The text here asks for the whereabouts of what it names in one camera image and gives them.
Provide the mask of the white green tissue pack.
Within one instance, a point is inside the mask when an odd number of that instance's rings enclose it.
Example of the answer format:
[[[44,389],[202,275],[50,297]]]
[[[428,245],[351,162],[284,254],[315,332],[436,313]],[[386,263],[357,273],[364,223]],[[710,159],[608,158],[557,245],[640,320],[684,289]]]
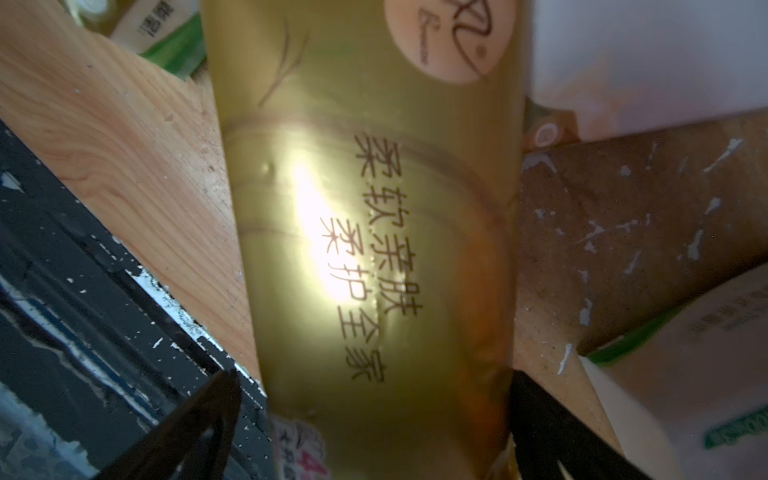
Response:
[[[763,1],[536,1],[526,151],[762,109]]]
[[[205,61],[199,3],[195,0],[68,0],[76,24],[180,78]]]
[[[581,362],[624,455],[650,478],[766,478],[765,265]]]

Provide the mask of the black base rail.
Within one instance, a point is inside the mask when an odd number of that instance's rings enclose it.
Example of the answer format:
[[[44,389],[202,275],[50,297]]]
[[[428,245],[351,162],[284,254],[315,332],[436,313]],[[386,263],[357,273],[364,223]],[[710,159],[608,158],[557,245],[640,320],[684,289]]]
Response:
[[[2,477],[91,478],[222,370],[242,392],[225,477],[270,479],[260,384],[3,127]]]

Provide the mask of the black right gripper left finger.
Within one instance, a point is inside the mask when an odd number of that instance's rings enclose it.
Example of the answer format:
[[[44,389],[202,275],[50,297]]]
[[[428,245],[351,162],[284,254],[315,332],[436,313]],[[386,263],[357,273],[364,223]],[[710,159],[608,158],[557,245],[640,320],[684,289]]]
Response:
[[[239,418],[241,398],[237,372],[217,372],[200,390],[96,477],[223,478]]]

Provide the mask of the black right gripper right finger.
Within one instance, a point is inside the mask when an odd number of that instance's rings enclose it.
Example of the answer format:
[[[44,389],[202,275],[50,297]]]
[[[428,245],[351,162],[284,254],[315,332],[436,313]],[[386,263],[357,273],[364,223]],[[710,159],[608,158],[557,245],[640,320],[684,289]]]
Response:
[[[524,479],[647,477],[520,370],[512,375],[508,428]]]

